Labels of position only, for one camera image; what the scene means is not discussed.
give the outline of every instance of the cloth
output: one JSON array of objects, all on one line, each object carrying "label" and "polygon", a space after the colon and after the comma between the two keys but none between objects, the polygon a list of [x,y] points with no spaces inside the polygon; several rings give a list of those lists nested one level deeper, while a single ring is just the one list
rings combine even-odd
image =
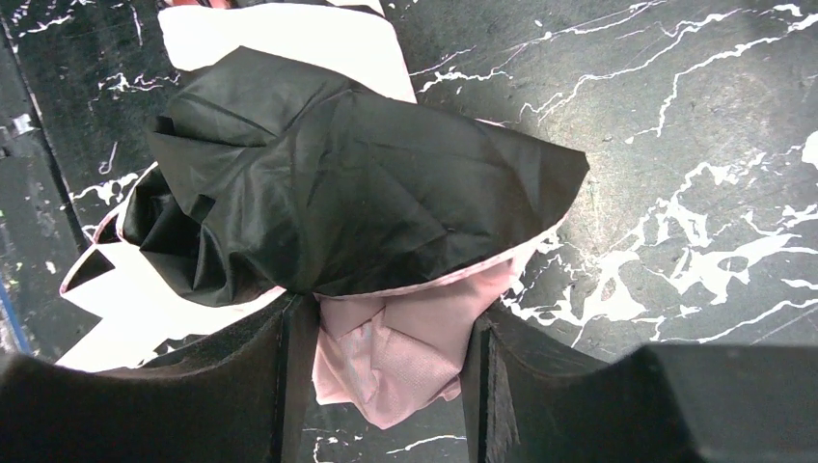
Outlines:
[{"label": "cloth", "polygon": [[160,23],[194,78],[150,128],[158,168],[114,235],[196,304],[316,294],[320,403],[386,428],[454,398],[474,320],[559,225],[585,157],[412,104],[373,14],[177,7]]}]

